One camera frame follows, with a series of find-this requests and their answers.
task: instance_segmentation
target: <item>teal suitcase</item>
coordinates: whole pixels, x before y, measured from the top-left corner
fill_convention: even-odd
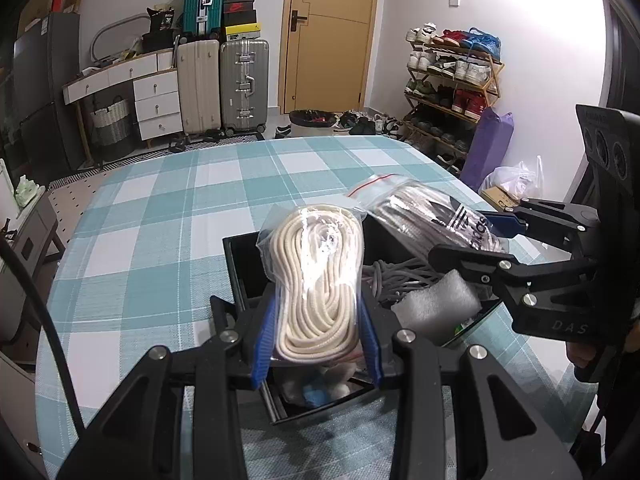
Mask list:
[[[184,32],[190,32],[194,36],[218,38],[222,25],[222,0],[184,0],[183,12]]]

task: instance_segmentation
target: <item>plaid tablecloth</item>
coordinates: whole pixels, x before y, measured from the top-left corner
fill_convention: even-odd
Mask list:
[[[309,137],[233,144],[169,155],[115,171],[82,215],[49,297],[84,423],[143,353],[210,337],[209,297],[232,301],[222,238],[259,230],[274,204],[337,203],[372,174],[407,174],[462,203],[490,209],[476,193],[407,144],[385,137]],[[524,263],[541,262],[525,238]],[[482,343],[531,396],[566,442],[593,389],[577,383],[564,345],[514,334],[498,308],[456,342]],[[319,424],[271,427],[257,396],[242,396],[242,441],[252,479],[388,478],[395,394],[354,399]],[[183,478],[191,477],[186,393]],[[49,345],[41,336],[36,416],[54,478],[76,440]],[[452,418],[447,419],[452,431]],[[454,452],[449,449],[450,463]]]

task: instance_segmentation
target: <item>silver suitcase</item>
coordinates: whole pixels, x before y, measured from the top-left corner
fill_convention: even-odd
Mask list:
[[[227,41],[220,47],[222,124],[235,132],[264,132],[267,122],[269,43],[265,40]]]
[[[178,90],[184,133],[219,130],[220,44],[217,40],[193,41],[178,47]]]

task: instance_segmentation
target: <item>person's hand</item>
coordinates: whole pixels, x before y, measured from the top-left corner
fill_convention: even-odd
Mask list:
[[[638,350],[640,350],[640,321],[636,321],[625,341],[625,352],[631,354]],[[596,349],[583,343],[567,343],[566,356],[578,368],[584,368],[596,357]]]

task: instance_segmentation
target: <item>blue sneaker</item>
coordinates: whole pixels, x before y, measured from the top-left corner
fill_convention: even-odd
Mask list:
[[[480,32],[480,34],[476,34],[471,32],[472,30],[476,30]],[[461,46],[465,48],[471,48],[473,50],[481,50],[482,52],[486,52],[490,54],[496,61],[500,62],[500,48],[502,43],[500,42],[500,38],[496,38],[491,34],[487,34],[478,28],[471,28],[469,30],[469,34],[471,36],[460,42]]]

